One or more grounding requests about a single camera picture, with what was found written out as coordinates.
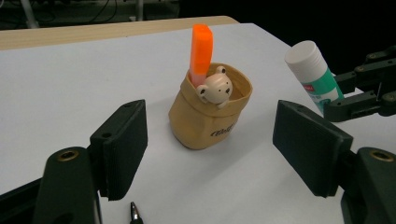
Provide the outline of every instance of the white glue stick cap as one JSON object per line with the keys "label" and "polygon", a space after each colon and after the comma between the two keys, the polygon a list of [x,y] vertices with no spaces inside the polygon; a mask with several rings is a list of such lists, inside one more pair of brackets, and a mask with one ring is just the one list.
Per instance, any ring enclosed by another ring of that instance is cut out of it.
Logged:
{"label": "white glue stick cap", "polygon": [[311,40],[305,40],[291,47],[286,53],[285,62],[302,83],[317,80],[327,70],[327,64],[320,50]]}

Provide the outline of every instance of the pen cap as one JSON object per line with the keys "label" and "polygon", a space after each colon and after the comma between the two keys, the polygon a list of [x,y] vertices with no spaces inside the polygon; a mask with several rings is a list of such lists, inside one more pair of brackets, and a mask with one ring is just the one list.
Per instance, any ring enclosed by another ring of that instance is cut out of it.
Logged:
{"label": "pen cap", "polygon": [[328,69],[318,46],[311,40],[305,40],[291,47],[286,53],[285,62],[302,83],[319,79]]}
{"label": "pen cap", "polygon": [[213,34],[205,24],[192,26],[190,70],[194,74],[206,75],[212,60]]}

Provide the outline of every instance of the bear face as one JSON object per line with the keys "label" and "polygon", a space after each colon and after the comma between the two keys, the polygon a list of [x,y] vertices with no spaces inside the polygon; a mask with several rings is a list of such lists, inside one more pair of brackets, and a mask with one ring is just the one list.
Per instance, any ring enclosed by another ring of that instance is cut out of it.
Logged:
{"label": "bear face", "polygon": [[216,74],[207,77],[205,83],[196,88],[196,92],[202,102],[210,102],[218,105],[218,108],[223,108],[233,92],[233,83],[227,77],[225,68],[219,66]]}

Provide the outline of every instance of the orange marker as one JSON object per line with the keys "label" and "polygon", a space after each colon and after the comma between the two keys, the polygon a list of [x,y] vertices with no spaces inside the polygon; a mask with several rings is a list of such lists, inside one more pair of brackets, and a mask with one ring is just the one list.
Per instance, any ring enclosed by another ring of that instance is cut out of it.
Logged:
{"label": "orange marker", "polygon": [[191,57],[189,77],[196,88],[204,84],[212,60],[213,35],[205,24],[192,26]]}

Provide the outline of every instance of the paper pouch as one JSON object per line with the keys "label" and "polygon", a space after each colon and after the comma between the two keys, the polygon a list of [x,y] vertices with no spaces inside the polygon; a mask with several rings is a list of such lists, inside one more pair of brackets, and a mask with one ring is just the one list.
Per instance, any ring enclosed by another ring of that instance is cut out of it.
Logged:
{"label": "paper pouch", "polygon": [[230,65],[212,63],[207,75],[215,74],[218,66],[225,67],[226,75],[233,83],[230,100],[223,108],[201,101],[187,71],[180,85],[180,91],[169,110],[168,117],[172,132],[187,148],[204,149],[225,139],[238,121],[252,93],[248,78]]}

